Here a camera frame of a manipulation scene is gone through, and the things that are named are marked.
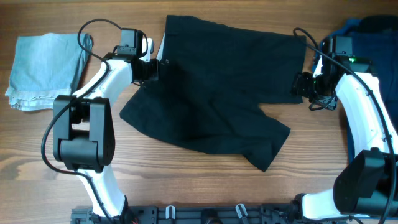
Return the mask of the dark green shorts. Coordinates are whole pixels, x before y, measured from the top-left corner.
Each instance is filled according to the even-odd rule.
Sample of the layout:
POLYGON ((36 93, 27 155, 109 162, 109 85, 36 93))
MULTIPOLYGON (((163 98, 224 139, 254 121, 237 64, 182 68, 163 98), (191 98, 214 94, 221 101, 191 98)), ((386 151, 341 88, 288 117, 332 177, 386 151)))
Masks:
POLYGON ((159 79, 120 117, 141 133, 207 154, 240 154, 266 170, 290 134, 260 104, 299 104, 305 37, 238 29, 193 16, 166 18, 159 79))

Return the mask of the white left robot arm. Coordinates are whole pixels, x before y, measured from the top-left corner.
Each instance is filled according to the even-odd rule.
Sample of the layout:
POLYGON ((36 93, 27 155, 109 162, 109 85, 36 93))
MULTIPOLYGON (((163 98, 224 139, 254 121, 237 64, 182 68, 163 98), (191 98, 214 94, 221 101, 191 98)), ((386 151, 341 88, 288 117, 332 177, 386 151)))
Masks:
POLYGON ((157 59, 108 53, 97 74, 72 95, 53 104, 53 156, 85 186, 93 223, 130 223, 132 211, 111 167, 116 140, 111 108, 134 82, 158 79, 157 59))

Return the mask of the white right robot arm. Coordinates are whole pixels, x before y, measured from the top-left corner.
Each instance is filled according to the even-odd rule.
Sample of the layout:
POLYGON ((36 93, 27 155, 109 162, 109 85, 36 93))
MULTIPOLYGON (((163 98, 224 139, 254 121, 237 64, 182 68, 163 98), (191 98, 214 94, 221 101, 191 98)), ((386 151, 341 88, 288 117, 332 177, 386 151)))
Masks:
POLYGON ((353 137, 354 156, 333 187, 297 199, 304 220, 397 217, 397 132, 379 91, 370 60, 339 55, 320 59, 315 73, 303 72, 292 84, 295 95, 318 110, 341 102, 353 137))

